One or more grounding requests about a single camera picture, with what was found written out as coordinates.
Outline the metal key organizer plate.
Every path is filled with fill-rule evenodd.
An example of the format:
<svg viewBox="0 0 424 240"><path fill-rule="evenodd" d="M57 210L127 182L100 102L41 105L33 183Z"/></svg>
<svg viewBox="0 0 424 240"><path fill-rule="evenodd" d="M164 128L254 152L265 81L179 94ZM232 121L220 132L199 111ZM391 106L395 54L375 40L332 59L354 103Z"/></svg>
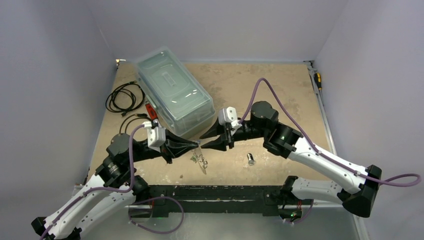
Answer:
<svg viewBox="0 0 424 240"><path fill-rule="evenodd" d="M192 156L190 157L190 160L199 165L200 170L204 175L207 174L208 161L204 157L202 150L199 147L192 150Z"/></svg>

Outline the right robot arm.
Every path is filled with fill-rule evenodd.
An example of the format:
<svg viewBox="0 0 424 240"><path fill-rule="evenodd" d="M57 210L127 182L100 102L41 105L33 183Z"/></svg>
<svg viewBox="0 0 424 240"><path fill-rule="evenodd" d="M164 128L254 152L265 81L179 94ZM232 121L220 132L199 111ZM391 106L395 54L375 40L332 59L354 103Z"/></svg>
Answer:
<svg viewBox="0 0 424 240"><path fill-rule="evenodd" d="M267 101L253 103L249 120L238 118L233 107L223 108L215 123L201 135L201 139L215 139L201 148L226 151L235 142L262 138L262 146L269 153L301 163L329 179L288 176L280 192L268 194L269 198L288 204L301 200L332 202L356 216L370 217L379 184L368 177L380 180L382 170L375 165L357 165L310 143L303 133L279 122L278 117L278 111Z"/></svg>

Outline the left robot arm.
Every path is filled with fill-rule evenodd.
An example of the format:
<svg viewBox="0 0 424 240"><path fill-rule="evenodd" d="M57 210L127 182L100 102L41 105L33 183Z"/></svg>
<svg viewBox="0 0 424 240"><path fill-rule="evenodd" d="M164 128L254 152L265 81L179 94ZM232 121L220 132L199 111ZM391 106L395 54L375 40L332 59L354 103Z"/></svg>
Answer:
<svg viewBox="0 0 424 240"><path fill-rule="evenodd" d="M153 192L136 174L135 162L163 158L171 164L198 147L196 141L147 123L130 134L118 134L106 149L107 157L83 187L51 215L36 217L31 227L41 240L80 240L92 227L128 205L154 206L169 200L182 210L176 199Z"/></svg>

